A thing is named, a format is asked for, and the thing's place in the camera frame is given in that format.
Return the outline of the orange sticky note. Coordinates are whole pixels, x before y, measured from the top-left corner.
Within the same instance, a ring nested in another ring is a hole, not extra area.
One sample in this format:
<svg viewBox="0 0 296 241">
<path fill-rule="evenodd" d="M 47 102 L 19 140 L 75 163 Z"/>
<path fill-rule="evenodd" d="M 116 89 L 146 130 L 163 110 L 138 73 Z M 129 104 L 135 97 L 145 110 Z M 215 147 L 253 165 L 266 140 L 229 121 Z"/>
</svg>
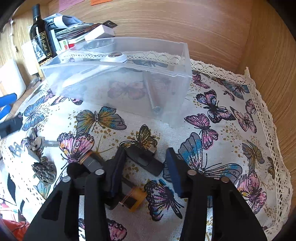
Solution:
<svg viewBox="0 0 296 241">
<path fill-rule="evenodd" d="M 95 5 L 97 5 L 97 4 L 108 3 L 108 2 L 110 2 L 110 1 L 112 1 L 112 0 L 91 0 L 91 1 L 90 1 L 90 4 L 91 4 L 92 6 L 95 6 Z"/>
</svg>

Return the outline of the stack of books and papers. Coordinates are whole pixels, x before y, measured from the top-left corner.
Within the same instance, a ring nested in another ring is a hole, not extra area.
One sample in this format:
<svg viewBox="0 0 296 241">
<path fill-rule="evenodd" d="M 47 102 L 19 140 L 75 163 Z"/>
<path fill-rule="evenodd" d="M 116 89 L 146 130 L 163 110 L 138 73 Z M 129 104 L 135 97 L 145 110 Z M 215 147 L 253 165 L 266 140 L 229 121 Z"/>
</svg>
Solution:
<svg viewBox="0 0 296 241">
<path fill-rule="evenodd" d="M 53 49 L 57 54 L 85 41 L 84 36 L 98 27 L 105 25 L 114 30 L 117 24 L 107 20 L 103 23 L 85 23 L 74 16 L 53 14 L 45 18 Z"/>
</svg>

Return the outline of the silver key with keyring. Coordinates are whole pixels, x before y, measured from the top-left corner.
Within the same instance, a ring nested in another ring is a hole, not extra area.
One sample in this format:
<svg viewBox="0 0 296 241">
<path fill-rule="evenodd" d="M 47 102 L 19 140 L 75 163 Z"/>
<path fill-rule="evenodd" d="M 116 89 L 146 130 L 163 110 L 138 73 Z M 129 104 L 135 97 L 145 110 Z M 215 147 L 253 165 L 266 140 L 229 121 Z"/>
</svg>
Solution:
<svg viewBox="0 0 296 241">
<path fill-rule="evenodd" d="M 25 139 L 25 141 L 18 145 L 16 142 L 13 145 L 9 146 L 10 152 L 16 156 L 21 157 L 24 154 L 28 154 L 34 158 L 37 158 L 36 151 L 41 151 L 46 147 L 59 147 L 59 141 L 49 141 L 44 137 L 36 137 L 32 141 L 29 139 Z"/>
</svg>

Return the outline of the white cylinder container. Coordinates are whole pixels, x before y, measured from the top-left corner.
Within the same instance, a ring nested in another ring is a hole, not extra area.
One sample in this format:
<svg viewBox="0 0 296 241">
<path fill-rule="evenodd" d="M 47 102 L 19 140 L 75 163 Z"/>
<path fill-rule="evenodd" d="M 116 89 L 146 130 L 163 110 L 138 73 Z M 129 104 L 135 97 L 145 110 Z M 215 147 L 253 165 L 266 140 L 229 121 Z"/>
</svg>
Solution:
<svg viewBox="0 0 296 241">
<path fill-rule="evenodd" d="M 25 82 L 14 59 L 8 60 L 0 69 L 1 97 L 15 93 L 19 100 L 26 90 Z"/>
</svg>

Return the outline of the silver metal pen tube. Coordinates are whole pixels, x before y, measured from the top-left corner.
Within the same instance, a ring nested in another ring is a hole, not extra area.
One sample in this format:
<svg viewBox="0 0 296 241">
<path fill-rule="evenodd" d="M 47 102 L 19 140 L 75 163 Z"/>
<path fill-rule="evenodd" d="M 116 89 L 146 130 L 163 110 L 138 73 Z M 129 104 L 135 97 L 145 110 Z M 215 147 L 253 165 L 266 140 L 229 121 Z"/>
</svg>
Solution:
<svg viewBox="0 0 296 241">
<path fill-rule="evenodd" d="M 149 99 L 149 103 L 151 105 L 152 112 L 155 115 L 160 114 L 162 107 L 159 104 L 159 97 L 158 97 L 157 91 L 155 90 L 153 81 L 151 80 L 151 73 L 149 71 L 143 72 L 143 83 L 146 88 L 146 92 Z"/>
</svg>

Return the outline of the clear plastic storage box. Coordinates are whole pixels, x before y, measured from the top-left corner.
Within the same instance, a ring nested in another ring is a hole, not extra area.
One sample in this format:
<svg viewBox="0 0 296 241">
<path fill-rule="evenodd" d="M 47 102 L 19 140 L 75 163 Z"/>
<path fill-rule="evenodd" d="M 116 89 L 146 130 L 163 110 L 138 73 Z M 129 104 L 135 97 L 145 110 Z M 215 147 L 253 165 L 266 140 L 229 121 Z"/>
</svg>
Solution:
<svg viewBox="0 0 296 241">
<path fill-rule="evenodd" d="M 153 118 L 172 128 L 192 79 L 188 45 L 160 39 L 113 37 L 76 44 L 42 66 L 54 94 Z M 155 115 L 143 83 L 151 73 L 162 107 Z"/>
</svg>

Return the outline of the black orange electronic board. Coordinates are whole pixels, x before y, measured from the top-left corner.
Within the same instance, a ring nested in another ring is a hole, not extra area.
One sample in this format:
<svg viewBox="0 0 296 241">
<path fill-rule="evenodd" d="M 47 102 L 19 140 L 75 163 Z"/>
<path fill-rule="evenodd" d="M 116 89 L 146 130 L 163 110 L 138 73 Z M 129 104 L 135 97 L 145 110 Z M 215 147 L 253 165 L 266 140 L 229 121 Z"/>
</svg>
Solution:
<svg viewBox="0 0 296 241">
<path fill-rule="evenodd" d="M 134 212 L 145 200 L 147 193 L 122 176 L 125 163 L 126 151 L 123 148 L 118 148 L 115 156 L 107 161 L 95 152 L 87 151 L 77 162 L 67 166 L 67 174 L 74 181 L 79 195 L 85 196 L 86 177 L 102 169 L 104 171 L 102 190 L 105 206 L 112 210 L 121 204 Z"/>
</svg>

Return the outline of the small pine cone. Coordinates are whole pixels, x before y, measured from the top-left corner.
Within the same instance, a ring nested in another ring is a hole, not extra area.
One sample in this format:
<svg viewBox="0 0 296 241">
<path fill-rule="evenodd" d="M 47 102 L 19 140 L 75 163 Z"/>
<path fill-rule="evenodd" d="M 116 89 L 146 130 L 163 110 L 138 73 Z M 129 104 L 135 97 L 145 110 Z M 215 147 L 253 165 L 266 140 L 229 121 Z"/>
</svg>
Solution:
<svg viewBox="0 0 296 241">
<path fill-rule="evenodd" d="M 57 178 L 57 169 L 52 161 L 35 162 L 32 165 L 33 177 L 38 178 L 45 186 L 52 185 Z"/>
</svg>

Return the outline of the small black clip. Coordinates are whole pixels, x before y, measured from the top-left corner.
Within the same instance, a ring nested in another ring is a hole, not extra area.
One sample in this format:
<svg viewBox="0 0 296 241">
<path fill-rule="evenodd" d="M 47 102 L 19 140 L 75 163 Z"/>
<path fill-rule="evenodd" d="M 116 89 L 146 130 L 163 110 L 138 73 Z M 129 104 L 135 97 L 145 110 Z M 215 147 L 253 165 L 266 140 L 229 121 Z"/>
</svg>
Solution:
<svg viewBox="0 0 296 241">
<path fill-rule="evenodd" d="M 149 150 L 141 149 L 135 145 L 131 145 L 126 149 L 127 156 L 154 176 L 158 176 L 164 165 L 154 157 L 154 153 Z"/>
</svg>

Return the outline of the small white box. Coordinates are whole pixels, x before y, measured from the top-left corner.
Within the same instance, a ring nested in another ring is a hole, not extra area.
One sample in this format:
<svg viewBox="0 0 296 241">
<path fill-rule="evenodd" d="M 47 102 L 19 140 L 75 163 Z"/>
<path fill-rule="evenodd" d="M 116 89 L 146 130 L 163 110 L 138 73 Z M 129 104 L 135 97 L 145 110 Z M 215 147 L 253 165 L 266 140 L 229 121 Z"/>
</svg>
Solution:
<svg viewBox="0 0 296 241">
<path fill-rule="evenodd" d="M 105 25 L 99 25 L 98 27 L 94 28 L 90 32 L 88 32 L 84 36 L 85 41 L 92 41 L 95 39 L 101 39 L 101 38 L 111 38 L 115 36 L 115 32 L 112 28 L 107 27 Z"/>
</svg>

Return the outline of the small round mirror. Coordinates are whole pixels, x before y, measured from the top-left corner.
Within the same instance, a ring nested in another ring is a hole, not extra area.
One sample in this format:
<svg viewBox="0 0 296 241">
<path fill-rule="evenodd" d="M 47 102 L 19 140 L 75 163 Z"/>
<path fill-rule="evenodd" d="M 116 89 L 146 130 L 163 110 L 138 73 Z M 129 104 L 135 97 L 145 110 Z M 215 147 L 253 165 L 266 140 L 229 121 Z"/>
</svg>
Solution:
<svg viewBox="0 0 296 241">
<path fill-rule="evenodd" d="M 41 82 L 42 79 L 40 77 L 36 77 L 33 80 L 31 80 L 31 82 L 28 84 L 26 90 L 29 90 L 31 88 L 33 88 L 37 83 Z"/>
</svg>

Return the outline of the pink sticky note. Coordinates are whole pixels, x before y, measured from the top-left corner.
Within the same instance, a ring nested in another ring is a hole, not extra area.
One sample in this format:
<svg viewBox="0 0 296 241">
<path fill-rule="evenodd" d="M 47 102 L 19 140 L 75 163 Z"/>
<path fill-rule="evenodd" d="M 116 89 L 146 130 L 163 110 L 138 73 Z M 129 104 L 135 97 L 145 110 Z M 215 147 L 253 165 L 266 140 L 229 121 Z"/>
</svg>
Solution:
<svg viewBox="0 0 296 241">
<path fill-rule="evenodd" d="M 58 0 L 58 4 L 59 4 L 58 10 L 59 12 L 64 11 L 81 2 L 84 2 L 84 0 Z"/>
</svg>

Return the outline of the butterfly print tablecloth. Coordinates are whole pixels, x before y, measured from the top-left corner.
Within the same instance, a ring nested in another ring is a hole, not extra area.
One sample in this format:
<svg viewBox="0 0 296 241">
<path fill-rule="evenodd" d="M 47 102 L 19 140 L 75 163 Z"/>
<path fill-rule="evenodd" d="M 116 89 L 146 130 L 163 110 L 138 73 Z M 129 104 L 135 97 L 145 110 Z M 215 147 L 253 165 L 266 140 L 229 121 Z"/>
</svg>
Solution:
<svg viewBox="0 0 296 241">
<path fill-rule="evenodd" d="M 74 103 L 54 94 L 44 82 L 41 91 L 19 108 L 24 125 L 1 140 L 6 170 L 16 185 L 12 196 L 28 221 L 66 175 L 67 165 L 92 150 L 102 158 L 114 156 L 119 147 L 156 148 L 163 162 L 173 147 L 189 166 L 208 177 L 227 174 L 254 212 L 267 239 L 273 239 L 288 219 L 292 199 L 290 173 L 285 167 L 273 118 L 249 72 L 237 75 L 192 61 L 192 75 L 175 128 L 153 118 L 115 109 L 125 122 L 120 130 L 103 120 L 111 116 L 101 105 Z M 9 146 L 25 139 L 44 137 L 59 147 L 14 156 Z M 34 178 L 35 162 L 52 161 L 57 178 L 45 186 Z"/>
</svg>

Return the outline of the dark wine bottle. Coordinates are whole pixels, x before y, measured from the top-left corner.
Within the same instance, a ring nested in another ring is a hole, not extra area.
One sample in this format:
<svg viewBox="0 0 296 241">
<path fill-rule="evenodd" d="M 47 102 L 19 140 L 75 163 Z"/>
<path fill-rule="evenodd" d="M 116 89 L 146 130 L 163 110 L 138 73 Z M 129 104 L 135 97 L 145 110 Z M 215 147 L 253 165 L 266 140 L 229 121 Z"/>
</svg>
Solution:
<svg viewBox="0 0 296 241">
<path fill-rule="evenodd" d="M 56 56 L 50 37 L 46 21 L 41 17 L 40 5 L 32 7 L 33 25 L 30 29 L 30 40 L 34 49 L 36 60 L 40 66 L 45 65 Z"/>
</svg>

